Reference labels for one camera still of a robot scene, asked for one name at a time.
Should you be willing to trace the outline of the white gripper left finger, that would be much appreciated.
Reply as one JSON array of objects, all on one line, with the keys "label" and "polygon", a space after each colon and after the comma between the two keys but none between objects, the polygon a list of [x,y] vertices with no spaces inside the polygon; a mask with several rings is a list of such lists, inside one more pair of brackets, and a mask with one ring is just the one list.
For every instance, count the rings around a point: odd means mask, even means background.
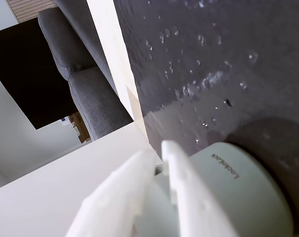
[{"label": "white gripper left finger", "polygon": [[135,153],[86,197],[68,237],[130,237],[155,171],[156,153]]}]

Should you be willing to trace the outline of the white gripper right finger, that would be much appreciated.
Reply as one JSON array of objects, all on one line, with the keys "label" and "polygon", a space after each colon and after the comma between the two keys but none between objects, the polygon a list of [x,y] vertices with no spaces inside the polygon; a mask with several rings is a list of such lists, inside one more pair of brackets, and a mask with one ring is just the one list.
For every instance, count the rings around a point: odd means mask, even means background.
[{"label": "white gripper right finger", "polygon": [[181,146],[164,140],[161,155],[163,173],[169,176],[171,203],[178,210],[180,236],[237,237],[226,212]]}]

